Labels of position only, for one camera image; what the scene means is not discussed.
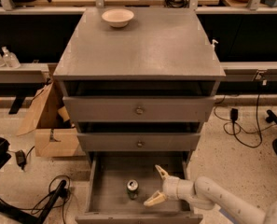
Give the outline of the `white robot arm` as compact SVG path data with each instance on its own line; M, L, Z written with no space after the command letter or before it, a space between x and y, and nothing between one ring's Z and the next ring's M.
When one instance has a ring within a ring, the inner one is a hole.
M169 175L159 165L156 165L156 169L163 180L162 190L157 190L149 197L144 206L183 200L193 207L211 210L217 204L238 224L277 224L277 202L263 212L208 177L200 176L196 181L190 181Z

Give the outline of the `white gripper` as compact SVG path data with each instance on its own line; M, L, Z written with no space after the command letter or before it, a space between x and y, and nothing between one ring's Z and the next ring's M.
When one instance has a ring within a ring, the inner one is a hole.
M168 200L184 200L188 202L195 196L194 183L189 180L180 179L179 177L169 176L161 166L155 165L163 180L162 190L157 190L151 197L144 201L144 206L150 207Z

